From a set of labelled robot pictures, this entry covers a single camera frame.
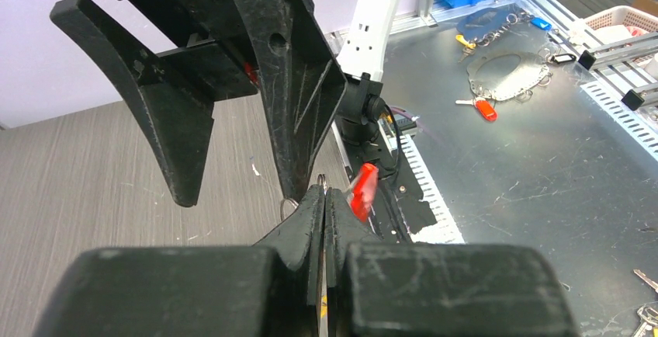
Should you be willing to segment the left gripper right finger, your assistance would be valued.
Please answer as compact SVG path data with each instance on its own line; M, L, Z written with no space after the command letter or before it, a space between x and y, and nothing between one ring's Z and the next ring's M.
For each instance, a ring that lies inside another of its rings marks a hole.
M325 196L332 336L577 336L563 287L536 250L387 243Z

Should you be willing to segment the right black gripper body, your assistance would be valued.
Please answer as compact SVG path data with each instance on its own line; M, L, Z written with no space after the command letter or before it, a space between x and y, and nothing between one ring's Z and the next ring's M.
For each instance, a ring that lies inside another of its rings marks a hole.
M176 48L160 57L168 61L200 92L214 101L258 93L256 86L198 24L178 0L128 0L152 22Z

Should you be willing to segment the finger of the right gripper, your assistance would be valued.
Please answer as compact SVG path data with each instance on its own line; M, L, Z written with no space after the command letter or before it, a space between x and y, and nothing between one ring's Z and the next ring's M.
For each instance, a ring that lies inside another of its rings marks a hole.
M133 114L181 207L198 203L213 101L92 0L60 0L50 20L98 66Z
M345 75L312 0L233 1L255 53L282 194L301 200L345 93Z

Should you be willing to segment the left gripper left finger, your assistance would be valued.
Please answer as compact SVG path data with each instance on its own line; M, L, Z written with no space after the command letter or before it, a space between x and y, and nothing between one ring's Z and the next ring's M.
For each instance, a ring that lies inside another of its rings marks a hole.
M316 336L325 192L253 245L97 248L57 285L37 336Z

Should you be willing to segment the red handled metal keyring holder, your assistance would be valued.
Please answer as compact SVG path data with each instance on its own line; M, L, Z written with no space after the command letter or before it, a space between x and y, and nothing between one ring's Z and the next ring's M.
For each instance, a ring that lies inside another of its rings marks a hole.
M316 182L314 185L321 186L323 194L326 194L328 189L326 177L324 174L319 174L318 177L319 182ZM351 212L364 228L367 228L370 225L370 223L368 223L369 215L372 211L372 206L375 200L378 178L379 169L372 163L365 163L360 167L356 176L351 179L350 185L343 193ZM286 203L290 203L293 206L292 213L294 213L300 205L300 203L293 198L283 198L279 205L280 223L283 223L283 221L289 217L285 215Z

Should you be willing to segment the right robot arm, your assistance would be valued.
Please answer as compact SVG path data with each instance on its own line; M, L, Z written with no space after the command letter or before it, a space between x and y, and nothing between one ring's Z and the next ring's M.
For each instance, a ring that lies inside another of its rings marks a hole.
M92 0L61 0L50 20L127 104L179 206L198 202L216 102L261 96L282 194L294 200L335 118L378 118L398 0L357 0L337 54L312 0L128 1L174 50L152 52Z

